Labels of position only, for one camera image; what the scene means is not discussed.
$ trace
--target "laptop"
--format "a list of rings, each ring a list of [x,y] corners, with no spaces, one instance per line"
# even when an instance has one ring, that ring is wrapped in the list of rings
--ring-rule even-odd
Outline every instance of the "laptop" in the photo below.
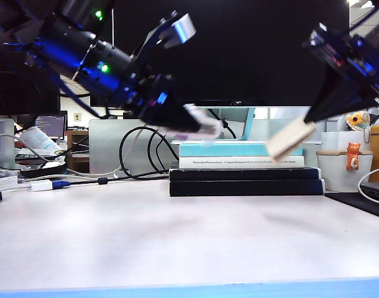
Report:
[[[379,182],[363,182],[360,187],[367,196],[379,201]]]

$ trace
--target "book stack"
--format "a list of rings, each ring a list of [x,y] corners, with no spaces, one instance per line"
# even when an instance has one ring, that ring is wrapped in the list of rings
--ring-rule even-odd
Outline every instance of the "book stack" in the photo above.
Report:
[[[272,162],[265,144],[216,141],[180,144],[170,168],[171,196],[303,196],[324,193],[317,168],[304,166],[302,149]]]

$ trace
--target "light blue book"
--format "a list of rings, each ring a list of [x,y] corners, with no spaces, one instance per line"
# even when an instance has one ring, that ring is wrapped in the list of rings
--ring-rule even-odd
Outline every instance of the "light blue book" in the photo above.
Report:
[[[297,148],[289,155],[301,156],[303,149]],[[180,143],[180,156],[269,156],[269,154],[262,142],[215,141]]]

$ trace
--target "black cable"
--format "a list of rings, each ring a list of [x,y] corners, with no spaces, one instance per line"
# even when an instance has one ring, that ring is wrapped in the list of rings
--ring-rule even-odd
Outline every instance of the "black cable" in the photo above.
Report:
[[[159,152],[158,152],[159,146],[160,146],[162,143],[163,143],[163,139],[161,138],[161,139],[160,139],[160,142],[158,143],[158,145],[157,145],[157,147],[156,147],[156,149],[155,149],[155,151],[156,151],[157,158],[158,158],[158,161],[159,161],[159,163],[160,163],[162,169],[164,169],[164,170],[166,171],[166,168],[165,168],[165,166],[163,165],[162,160],[161,160],[160,157],[159,157]]]
[[[173,148],[170,146],[169,142],[166,140],[166,138],[160,133],[158,132],[156,129],[151,129],[150,127],[136,127],[130,131],[128,131],[122,141],[121,141],[121,144],[119,145],[119,162],[121,164],[121,168],[123,170],[123,172],[126,174],[126,176],[130,177],[130,178],[133,178],[133,179],[136,179],[136,180],[142,180],[142,181],[149,181],[149,180],[159,180],[159,179],[166,179],[166,178],[169,178],[169,176],[159,176],[159,177],[150,177],[150,178],[141,178],[141,177],[137,177],[135,175],[132,175],[130,174],[126,168],[125,168],[125,165],[124,165],[124,161],[123,161],[123,157],[122,157],[122,149],[123,149],[123,145],[125,143],[125,141],[127,140],[127,138],[129,137],[130,134],[138,131],[138,130],[149,130],[151,132],[155,132],[159,137],[161,137],[163,139],[163,141],[165,142],[165,144],[168,146],[170,152],[173,154],[173,156],[178,160],[178,156],[177,154],[174,152]],[[149,174],[160,174],[160,173],[166,173],[167,171],[156,171],[156,172],[150,172]]]
[[[222,126],[231,133],[231,135],[232,135],[233,138],[237,138],[236,134],[229,127],[229,124],[228,124],[228,122],[225,119],[221,119],[212,109],[208,109],[208,111],[210,112],[210,114],[213,115],[214,118],[216,118],[218,121],[222,122]]]
[[[379,114],[372,121],[370,121],[370,125],[373,125],[374,123],[376,123],[378,118],[379,118]]]
[[[61,79],[60,75],[55,73],[53,70],[49,70],[48,74],[50,75],[50,79],[55,83],[57,87],[59,87],[65,94],[69,95],[69,97],[75,101],[80,107],[84,110],[88,111],[91,115],[102,119],[102,117],[90,106],[85,104]]]
[[[137,175],[132,175],[135,178],[139,177],[144,177],[144,176],[149,176],[149,175],[154,175],[154,174],[163,174],[166,173],[165,171],[155,171],[155,172],[148,172],[148,173],[142,173],[142,174],[137,174]],[[108,182],[114,182],[114,181],[122,181],[122,180],[128,180],[132,179],[132,177],[119,177],[119,178],[107,178]],[[71,182],[71,185],[82,185],[82,184],[93,184],[93,183],[99,183],[100,180],[90,180],[90,181],[76,181],[76,182]]]
[[[150,162],[151,164],[151,167],[155,170],[155,171],[159,171],[159,169],[157,168],[157,166],[155,165],[155,163],[153,162],[152,160],[152,156],[151,156],[151,144],[152,144],[152,140],[153,138],[156,136],[157,134],[154,132],[153,134],[151,134],[151,137],[149,138],[148,140],[148,145],[147,145],[147,156],[148,156],[148,161]]]
[[[53,156],[52,158],[57,158],[57,157],[60,157],[60,156],[63,156],[63,155],[66,155],[69,151],[71,151],[72,149],[80,146],[82,143],[84,143],[85,141],[87,141],[89,139],[89,136],[85,137],[84,139],[80,140],[78,143],[72,145],[70,148],[64,150],[63,152],[59,153],[58,155],[55,155]]]
[[[58,93],[59,96],[65,97],[65,98],[71,98],[69,95],[66,95],[65,93]],[[84,98],[84,97],[89,97],[91,94],[90,93],[84,93],[84,94],[77,94],[79,98]]]
[[[348,33],[351,31],[354,31],[356,28],[361,26],[364,22],[369,20],[376,12],[378,12],[379,7],[375,6],[370,12],[368,12],[365,17],[363,17],[360,21],[358,21],[354,26],[352,26],[349,30],[346,30],[345,32],[341,33],[339,35],[340,38],[345,37]]]

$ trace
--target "white desk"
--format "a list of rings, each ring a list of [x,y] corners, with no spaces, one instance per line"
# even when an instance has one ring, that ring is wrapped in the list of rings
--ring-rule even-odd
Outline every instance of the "white desk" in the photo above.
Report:
[[[317,197],[169,197],[168,181],[0,204],[0,290],[379,276],[379,218]]]

